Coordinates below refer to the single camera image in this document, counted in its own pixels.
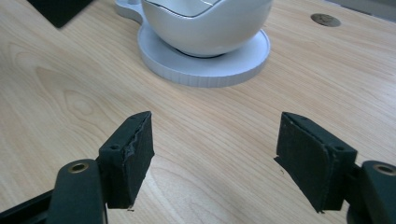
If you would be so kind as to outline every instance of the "round white base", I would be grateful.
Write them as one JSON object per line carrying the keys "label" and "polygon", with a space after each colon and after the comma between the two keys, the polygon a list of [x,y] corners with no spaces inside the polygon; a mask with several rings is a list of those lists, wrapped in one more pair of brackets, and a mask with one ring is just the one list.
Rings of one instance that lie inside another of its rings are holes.
{"label": "round white base", "polygon": [[121,16],[141,23],[138,45],[146,66],[160,77],[193,87],[226,87],[242,83],[262,70],[270,53],[270,41],[260,30],[243,47],[214,58],[196,58],[162,41],[146,22],[139,5],[117,4]]}

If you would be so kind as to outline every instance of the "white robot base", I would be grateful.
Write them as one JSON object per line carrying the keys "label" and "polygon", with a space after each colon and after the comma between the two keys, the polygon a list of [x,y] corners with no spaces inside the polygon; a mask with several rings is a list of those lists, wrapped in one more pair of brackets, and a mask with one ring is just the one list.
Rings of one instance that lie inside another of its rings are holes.
{"label": "white robot base", "polygon": [[242,83],[262,70],[270,53],[267,34],[260,30],[244,46],[213,58],[186,55],[161,40],[149,26],[140,0],[116,0],[117,12],[140,23],[137,42],[146,66],[178,84],[219,88]]}

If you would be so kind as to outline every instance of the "black plastic bracket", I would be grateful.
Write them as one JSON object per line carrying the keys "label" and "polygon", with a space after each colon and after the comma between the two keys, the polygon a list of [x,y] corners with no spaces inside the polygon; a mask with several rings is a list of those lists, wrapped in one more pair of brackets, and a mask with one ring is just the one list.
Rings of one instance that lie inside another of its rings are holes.
{"label": "black plastic bracket", "polygon": [[275,160],[317,212],[349,202],[348,223],[396,223],[396,167],[355,164],[358,151],[314,121],[283,112]]}
{"label": "black plastic bracket", "polygon": [[108,208],[130,208],[154,156],[151,113],[129,117],[95,160],[66,164],[55,188],[0,213],[0,223],[107,223]]}

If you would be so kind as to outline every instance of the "desk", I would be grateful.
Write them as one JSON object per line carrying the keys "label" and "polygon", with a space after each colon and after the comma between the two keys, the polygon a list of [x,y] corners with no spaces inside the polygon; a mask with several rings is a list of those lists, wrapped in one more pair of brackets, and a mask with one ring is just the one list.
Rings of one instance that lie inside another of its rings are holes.
{"label": "desk", "polygon": [[[334,16],[331,28],[311,21]],[[139,25],[98,0],[61,31],[25,0],[0,1],[0,210],[94,159],[130,115],[150,110],[156,156],[134,212],[111,223],[346,223],[317,214],[273,158],[282,111],[311,118],[366,160],[396,162],[396,23],[319,0],[275,0],[264,69],[227,88],[152,74]]]}

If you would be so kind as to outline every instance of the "small round hole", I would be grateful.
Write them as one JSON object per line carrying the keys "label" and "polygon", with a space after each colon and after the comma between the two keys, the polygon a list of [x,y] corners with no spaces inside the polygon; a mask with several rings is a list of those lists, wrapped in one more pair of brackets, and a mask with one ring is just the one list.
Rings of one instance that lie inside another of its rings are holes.
{"label": "small round hole", "polygon": [[77,163],[69,167],[68,171],[72,174],[80,173],[88,169],[88,163]]}
{"label": "small round hole", "polygon": [[338,151],[344,151],[345,150],[344,147],[335,147],[335,149],[337,149]]}
{"label": "small round hole", "polygon": [[374,168],[383,175],[396,175],[396,169],[388,165],[377,164]]}
{"label": "small round hole", "polygon": [[116,150],[116,149],[118,149],[119,147],[120,147],[119,145],[113,145],[113,146],[111,146],[110,148],[113,149],[113,150]]}

